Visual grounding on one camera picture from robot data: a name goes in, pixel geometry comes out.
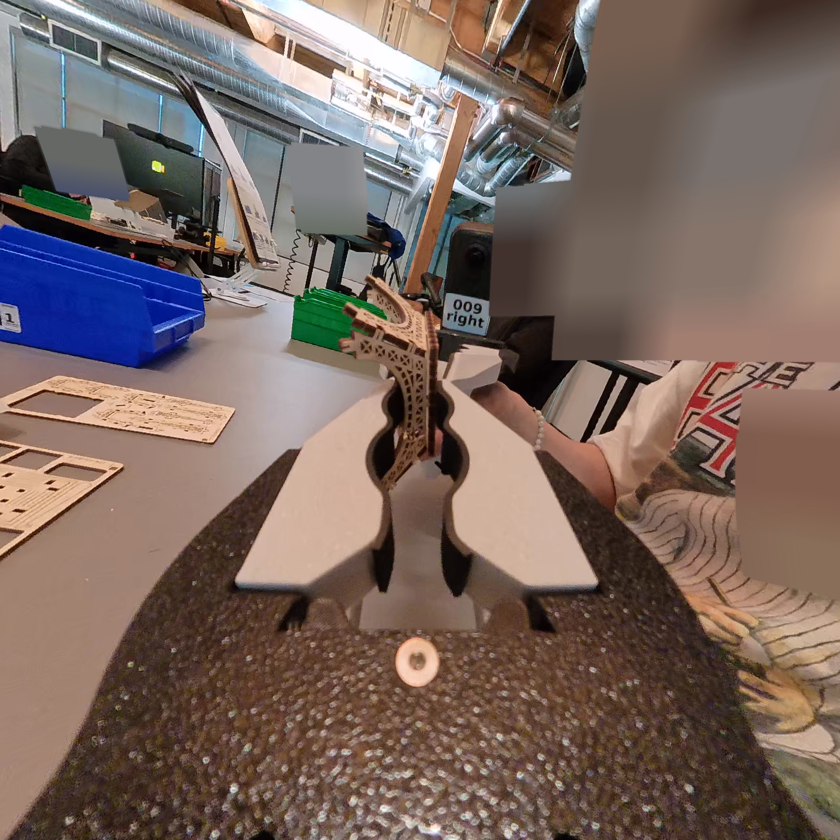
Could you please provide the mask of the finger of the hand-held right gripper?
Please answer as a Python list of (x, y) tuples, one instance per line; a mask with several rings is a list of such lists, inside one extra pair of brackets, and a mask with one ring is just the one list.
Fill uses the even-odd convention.
[(462, 346), (449, 355), (445, 381), (471, 396), (475, 389), (497, 382), (502, 365), (498, 349)]

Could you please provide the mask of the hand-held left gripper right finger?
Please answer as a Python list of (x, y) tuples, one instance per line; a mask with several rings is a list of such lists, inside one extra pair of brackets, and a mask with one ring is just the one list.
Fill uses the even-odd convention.
[(500, 602), (594, 592), (598, 579), (532, 446), (456, 385), (437, 394), (444, 429), (442, 567), (476, 622)]

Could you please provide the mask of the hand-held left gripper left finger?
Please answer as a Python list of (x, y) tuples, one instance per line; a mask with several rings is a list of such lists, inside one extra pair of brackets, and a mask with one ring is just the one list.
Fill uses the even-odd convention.
[(358, 623), (364, 598), (387, 589), (396, 400), (384, 380), (304, 443), (236, 574), (239, 590), (330, 599)]

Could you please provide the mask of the wooden tower base model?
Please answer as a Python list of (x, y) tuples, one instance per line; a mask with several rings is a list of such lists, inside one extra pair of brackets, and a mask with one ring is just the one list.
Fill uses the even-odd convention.
[(431, 312), (421, 314), (382, 278), (369, 275), (365, 283), (368, 299), (385, 315), (345, 303), (350, 336), (339, 340), (339, 349), (383, 365), (400, 389), (403, 415), (395, 421), (399, 437), (393, 464), (381, 481), (386, 490), (392, 490), (414, 463), (435, 452), (438, 337)]

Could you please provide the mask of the person's right forearm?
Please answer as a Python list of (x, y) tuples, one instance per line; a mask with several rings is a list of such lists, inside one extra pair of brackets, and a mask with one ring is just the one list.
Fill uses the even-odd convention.
[(616, 489), (613, 474), (597, 446), (576, 442), (548, 423), (543, 429), (542, 450), (561, 464), (606, 509), (614, 511)]

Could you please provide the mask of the grey desk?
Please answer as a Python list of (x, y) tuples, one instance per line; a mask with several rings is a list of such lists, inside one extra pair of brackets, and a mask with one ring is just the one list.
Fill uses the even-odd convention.
[(450, 770), (396, 631), (472, 627), (441, 577), (434, 490), (396, 489), (399, 549), (362, 631), (279, 630), (289, 599), (234, 577), (282, 454), (373, 388), (373, 366), (287, 351), (288, 299), (210, 303), (205, 329), (141, 370), (2, 350), (2, 391), (51, 375), (233, 406), (215, 444), (7, 416), (2, 436), (123, 463), (2, 560), (2, 838), (460, 838)]

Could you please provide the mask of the brown wooden desk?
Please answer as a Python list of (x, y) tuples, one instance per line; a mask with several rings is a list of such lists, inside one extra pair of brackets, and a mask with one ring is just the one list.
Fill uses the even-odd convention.
[(36, 214), (42, 217), (49, 217), (63, 224), (69, 224), (79, 228), (84, 228), (86, 230), (92, 231), (100, 235), (108, 235), (115, 238), (122, 238), (133, 242), (151, 245), (170, 246), (175, 249), (192, 251), (203, 255), (208, 254), (210, 251), (209, 247), (191, 243), (184, 239), (177, 238), (174, 235), (170, 236), (168, 234), (146, 234), (143, 231), (138, 231), (129, 227), (121, 227), (114, 224), (100, 224), (98, 222), (68, 216), (63, 213), (52, 211), (48, 208), (43, 208), (27, 203), (23, 198), (19, 196), (11, 196), (2, 193), (1, 203), (4, 207), (9, 206), (19, 208), (26, 211), (29, 214)]

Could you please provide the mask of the person's right hand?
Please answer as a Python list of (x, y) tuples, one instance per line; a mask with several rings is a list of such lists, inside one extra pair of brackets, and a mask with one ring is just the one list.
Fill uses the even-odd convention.
[(545, 419), (538, 408), (530, 406), (523, 397), (498, 381), (475, 389), (471, 398), (526, 440), (535, 452), (540, 451)]

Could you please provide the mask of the white printed shirt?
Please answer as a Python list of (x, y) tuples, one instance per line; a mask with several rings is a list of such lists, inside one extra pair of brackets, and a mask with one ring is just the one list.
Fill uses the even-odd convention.
[(838, 838), (838, 600), (742, 571), (736, 442), (753, 388), (836, 391), (838, 363), (681, 361), (592, 442), (616, 515), (736, 668), (774, 771), (822, 837)]

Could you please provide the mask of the green storage bin stack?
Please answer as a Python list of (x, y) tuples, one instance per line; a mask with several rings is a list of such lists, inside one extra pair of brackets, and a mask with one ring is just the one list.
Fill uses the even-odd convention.
[(385, 319), (383, 310), (368, 301), (326, 288), (306, 289), (295, 297), (290, 337), (340, 352), (340, 341), (351, 333), (352, 319), (343, 313), (347, 302)]

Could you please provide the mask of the wooden part sheet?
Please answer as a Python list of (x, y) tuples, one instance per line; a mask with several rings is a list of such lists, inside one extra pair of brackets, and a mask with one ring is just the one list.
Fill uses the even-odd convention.
[(6, 440), (2, 448), (3, 557), (123, 470), (120, 463), (52, 448)]
[[(93, 401), (84, 413), (66, 416), (25, 408), (24, 403), (50, 393)], [(220, 406), (178, 396), (145, 392), (59, 375), (10, 393), (2, 398), (9, 413), (28, 417), (101, 427), (211, 445), (235, 414)]]

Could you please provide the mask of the white board stand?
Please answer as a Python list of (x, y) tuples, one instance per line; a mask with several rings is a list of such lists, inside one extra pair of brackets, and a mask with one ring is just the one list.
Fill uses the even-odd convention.
[(207, 275), (190, 259), (186, 266), (192, 277), (198, 280), (205, 301), (216, 299), (251, 309), (263, 308), (268, 303), (268, 299), (255, 292), (251, 284), (252, 280), (265, 274), (261, 269), (247, 265), (231, 277), (223, 278)]

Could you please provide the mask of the blue storage bin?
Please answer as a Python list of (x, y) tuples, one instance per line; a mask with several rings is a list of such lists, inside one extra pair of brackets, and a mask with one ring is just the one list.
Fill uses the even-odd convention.
[(1, 340), (138, 368), (205, 323), (199, 280), (21, 227), (1, 230)]

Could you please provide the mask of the black computer monitor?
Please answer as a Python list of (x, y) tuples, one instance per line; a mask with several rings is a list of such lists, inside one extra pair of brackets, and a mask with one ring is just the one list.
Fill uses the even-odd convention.
[(166, 214), (203, 220), (203, 159), (191, 146), (136, 124), (103, 120), (101, 133), (115, 142), (126, 183), (160, 199)]

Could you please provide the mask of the wooden support post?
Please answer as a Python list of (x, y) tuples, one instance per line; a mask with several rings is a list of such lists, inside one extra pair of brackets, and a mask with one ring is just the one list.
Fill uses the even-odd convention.
[(419, 293), (423, 288), (422, 274), (429, 267), (478, 108), (479, 104), (476, 100), (463, 92), (458, 94), (454, 120), (444, 147), (423, 225), (416, 239), (412, 263), (406, 275), (404, 286), (406, 293)]

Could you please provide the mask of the silver ventilation duct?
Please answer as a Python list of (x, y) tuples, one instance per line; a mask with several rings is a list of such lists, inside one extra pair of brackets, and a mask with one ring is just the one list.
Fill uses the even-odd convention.
[[(213, 57), (227, 67), (249, 60), (269, 72), (277, 54), (256, 35), (240, 34), (207, 14), (178, 2), (20, 2), (23, 8), (69, 26), (96, 31), (105, 40), (123, 44), (135, 52), (150, 54), (153, 47), (141, 47), (141, 39), (156, 40), (181, 52), (194, 50), (203, 58)], [(434, 88), (441, 76), (447, 47), (431, 59), (416, 58), (364, 30), (309, 2), (231, 2), (234, 11), (247, 20), (255, 18), (288, 35), (298, 47), (314, 51), (336, 64), (359, 64), (420, 88)]]
[(439, 89), (446, 95), (465, 94), (482, 107), (465, 146), (457, 186), (489, 200), (534, 157), (571, 172), (583, 89), (543, 117), (530, 109), (535, 100), (525, 88), (458, 53), (447, 57)]

